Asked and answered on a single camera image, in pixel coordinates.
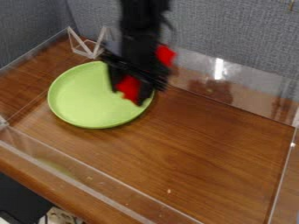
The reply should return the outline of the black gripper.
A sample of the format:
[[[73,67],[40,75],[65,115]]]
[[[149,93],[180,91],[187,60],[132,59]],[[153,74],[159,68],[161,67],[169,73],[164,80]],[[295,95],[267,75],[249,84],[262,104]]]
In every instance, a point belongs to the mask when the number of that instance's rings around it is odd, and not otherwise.
[[[171,9],[171,0],[119,0],[121,18],[120,55],[112,52],[104,54],[108,64],[111,89],[117,91],[117,83],[124,78],[121,70],[131,65],[149,73],[160,73],[161,64],[155,52],[160,43],[164,13]],[[136,97],[136,105],[141,106],[155,91],[151,82],[141,82]]]

